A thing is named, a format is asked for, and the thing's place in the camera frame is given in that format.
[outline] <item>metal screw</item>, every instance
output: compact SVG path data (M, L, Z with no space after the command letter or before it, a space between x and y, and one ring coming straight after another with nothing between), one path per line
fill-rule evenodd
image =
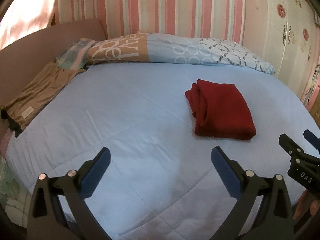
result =
M39 179L40 179L40 180L45 179L45 177L46 177L46 175L45 175L44 173L41 173L41 174L39 175Z
M254 176L254 172L251 171L251 170L247 170L247 171L245 172L245 174L246 174L248 177L253 177L253 176Z
M75 170L68 171L68 176L69 176L69 177L73 177L73 176L75 176L76 174L77 174L77 171L75 171Z
M282 177L280 174L277 174L277 175L276 175L276 179L277 179L277 180L283 180L283 177Z

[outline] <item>folded red cloth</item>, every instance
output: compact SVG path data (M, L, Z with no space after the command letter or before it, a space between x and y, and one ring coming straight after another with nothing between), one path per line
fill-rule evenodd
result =
M240 140L256 135L250 110L235 85L198 79L185 95L196 118L196 135Z

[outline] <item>white wardrobe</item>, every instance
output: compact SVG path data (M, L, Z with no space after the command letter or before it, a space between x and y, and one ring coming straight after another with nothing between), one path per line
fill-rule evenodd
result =
M319 58L320 33L306 0L246 0L243 45L271 63L301 100Z

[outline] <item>light blue comforter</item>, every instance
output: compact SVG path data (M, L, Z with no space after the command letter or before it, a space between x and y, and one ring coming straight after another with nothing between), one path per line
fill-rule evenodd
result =
M197 79L236 85L257 129L251 141L193 133L195 119L184 92ZM236 202L211 163L212 148L220 146L259 176L282 174L295 202L303 188L287 176L290 158L278 138L286 133L316 156L303 139L305 129L320 137L294 93L265 73L229 65L104 64L74 78L18 138L13 136L7 161L32 192L40 173L65 175L108 147L111 164L86 203L114 240L206 240Z

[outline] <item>sunlight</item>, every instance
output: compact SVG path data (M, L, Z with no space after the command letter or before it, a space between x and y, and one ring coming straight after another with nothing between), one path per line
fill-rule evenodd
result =
M0 49L46 28L55 0L14 0L0 22Z

